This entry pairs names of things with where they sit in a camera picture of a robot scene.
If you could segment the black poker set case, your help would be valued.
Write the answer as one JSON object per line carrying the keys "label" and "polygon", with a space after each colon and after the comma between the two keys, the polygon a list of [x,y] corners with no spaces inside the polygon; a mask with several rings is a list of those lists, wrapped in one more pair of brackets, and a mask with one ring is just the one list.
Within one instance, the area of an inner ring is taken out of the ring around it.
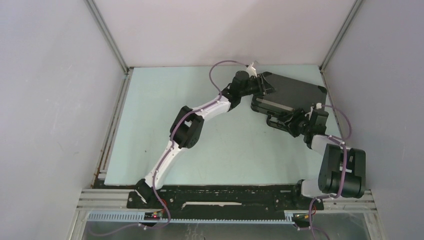
{"label": "black poker set case", "polygon": [[306,113],[313,109],[323,110],[317,105],[323,106],[326,103],[328,91],[325,87],[275,73],[269,77],[269,82],[276,92],[253,96],[250,105],[253,111],[267,116],[268,126],[288,133],[288,127],[277,125],[280,116],[299,108],[304,109]]}

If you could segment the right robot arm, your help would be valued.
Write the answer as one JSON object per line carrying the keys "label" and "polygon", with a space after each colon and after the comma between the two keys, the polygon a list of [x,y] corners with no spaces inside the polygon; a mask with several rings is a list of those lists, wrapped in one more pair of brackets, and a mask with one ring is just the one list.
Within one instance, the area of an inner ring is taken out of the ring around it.
{"label": "right robot arm", "polygon": [[292,137],[303,136],[306,146],[322,156],[317,178],[300,181],[300,190],[291,194],[291,204],[304,209],[311,198],[361,198],[365,193],[366,153],[326,134],[328,112],[297,108],[277,118],[276,126]]}

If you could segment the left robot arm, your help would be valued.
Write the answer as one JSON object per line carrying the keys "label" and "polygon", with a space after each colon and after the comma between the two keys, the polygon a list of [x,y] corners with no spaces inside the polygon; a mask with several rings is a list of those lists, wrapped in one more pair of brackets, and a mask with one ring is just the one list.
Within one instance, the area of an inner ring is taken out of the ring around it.
{"label": "left robot arm", "polygon": [[183,106],[170,128],[167,146],[153,169],[135,185],[138,201],[145,208],[153,208],[158,202],[157,191],[164,185],[164,180],[177,156],[194,147],[199,141],[203,125],[212,118],[231,111],[237,107],[245,96],[263,97],[274,93],[275,87],[267,77],[272,73],[265,71],[249,74],[246,70],[236,72],[224,89],[213,100],[190,108]]}

